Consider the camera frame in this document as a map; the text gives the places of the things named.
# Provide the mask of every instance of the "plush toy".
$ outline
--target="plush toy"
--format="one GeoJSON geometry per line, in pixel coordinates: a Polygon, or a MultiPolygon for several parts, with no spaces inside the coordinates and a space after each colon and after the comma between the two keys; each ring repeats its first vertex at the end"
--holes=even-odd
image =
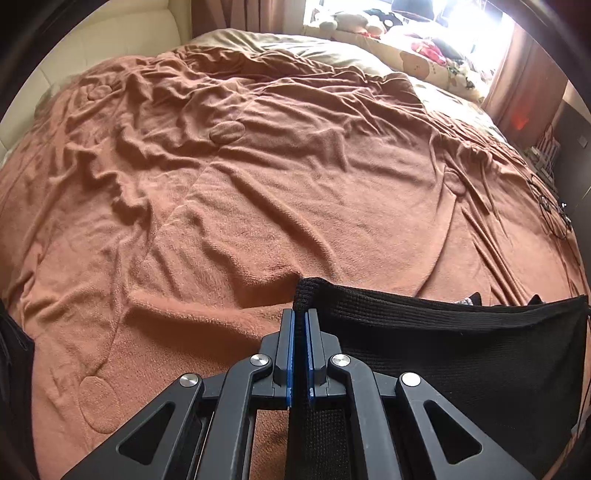
{"type": "Polygon", "coordinates": [[[319,28],[327,35],[331,35],[335,30],[341,30],[374,38],[379,38],[385,32],[384,24],[376,15],[349,12],[326,15],[320,20],[319,28]]]}

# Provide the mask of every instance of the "fleece blanket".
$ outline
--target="fleece blanket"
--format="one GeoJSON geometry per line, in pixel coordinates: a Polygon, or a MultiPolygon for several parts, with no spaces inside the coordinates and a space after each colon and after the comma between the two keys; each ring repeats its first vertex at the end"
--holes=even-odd
{"type": "MultiPolygon", "coordinates": [[[[589,291],[523,160],[402,73],[186,46],[106,61],[37,113],[0,171],[0,293],[36,344],[43,480],[178,375],[256,352],[301,277],[484,305],[589,291]]],[[[258,416],[251,478],[281,477],[286,418],[258,416]]]]}

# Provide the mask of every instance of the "brown curtain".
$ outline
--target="brown curtain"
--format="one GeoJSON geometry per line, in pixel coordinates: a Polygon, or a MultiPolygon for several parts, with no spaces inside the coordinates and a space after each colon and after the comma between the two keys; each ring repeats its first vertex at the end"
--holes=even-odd
{"type": "Polygon", "coordinates": [[[217,28],[280,33],[284,0],[192,0],[193,36],[217,28]]]}
{"type": "Polygon", "coordinates": [[[528,148],[552,122],[567,81],[545,50],[516,25],[483,108],[507,140],[528,148]]]}

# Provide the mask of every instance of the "cream leather headboard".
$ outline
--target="cream leather headboard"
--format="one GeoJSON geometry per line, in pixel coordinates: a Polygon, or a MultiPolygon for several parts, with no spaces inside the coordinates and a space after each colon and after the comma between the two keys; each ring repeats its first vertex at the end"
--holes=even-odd
{"type": "Polygon", "coordinates": [[[24,83],[0,121],[0,160],[52,85],[103,60],[153,56],[191,39],[191,0],[110,0],[68,33],[24,83]]]}

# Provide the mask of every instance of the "metal screw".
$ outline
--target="metal screw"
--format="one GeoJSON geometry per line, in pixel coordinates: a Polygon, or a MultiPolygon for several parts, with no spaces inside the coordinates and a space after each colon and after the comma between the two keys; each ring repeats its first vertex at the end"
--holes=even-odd
{"type": "Polygon", "coordinates": [[[337,353],[330,359],[337,367],[346,367],[351,363],[351,358],[344,353],[337,353]]]}
{"type": "Polygon", "coordinates": [[[266,356],[264,353],[257,353],[251,357],[251,363],[255,367],[262,367],[269,363],[269,357],[266,356]]]}
{"type": "Polygon", "coordinates": [[[196,374],[184,374],[180,380],[180,384],[184,387],[194,387],[199,383],[199,376],[196,374]]]}
{"type": "Polygon", "coordinates": [[[421,377],[412,372],[406,372],[400,377],[402,383],[409,387],[416,387],[421,382],[421,377]]]}

